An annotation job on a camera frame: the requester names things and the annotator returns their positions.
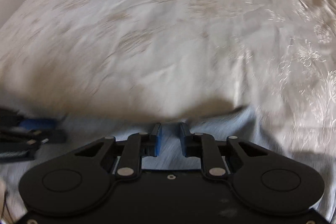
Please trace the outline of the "light grey knit pants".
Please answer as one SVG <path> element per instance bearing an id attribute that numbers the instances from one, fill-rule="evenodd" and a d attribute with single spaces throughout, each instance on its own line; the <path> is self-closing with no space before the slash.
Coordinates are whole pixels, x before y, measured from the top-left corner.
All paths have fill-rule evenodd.
<path id="1" fill-rule="evenodd" d="M 250 108 L 160 123 L 160 154 L 142 159 L 138 177 L 116 176 L 117 142 L 159 122 L 57 121 L 65 143 L 41 144 L 34 160 L 1 161 L 1 223 L 329 221 L 326 165 L 284 152 Z M 215 138 L 224 177 L 205 177 L 199 158 L 183 156 L 181 123 Z"/>

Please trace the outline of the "cream floral bedspread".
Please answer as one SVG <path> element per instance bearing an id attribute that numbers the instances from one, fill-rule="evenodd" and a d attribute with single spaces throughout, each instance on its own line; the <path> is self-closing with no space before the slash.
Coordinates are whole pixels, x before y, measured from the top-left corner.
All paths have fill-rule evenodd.
<path id="1" fill-rule="evenodd" d="M 248 105 L 285 149 L 335 155 L 335 0 L 25 0 L 1 91 L 136 121 Z"/>

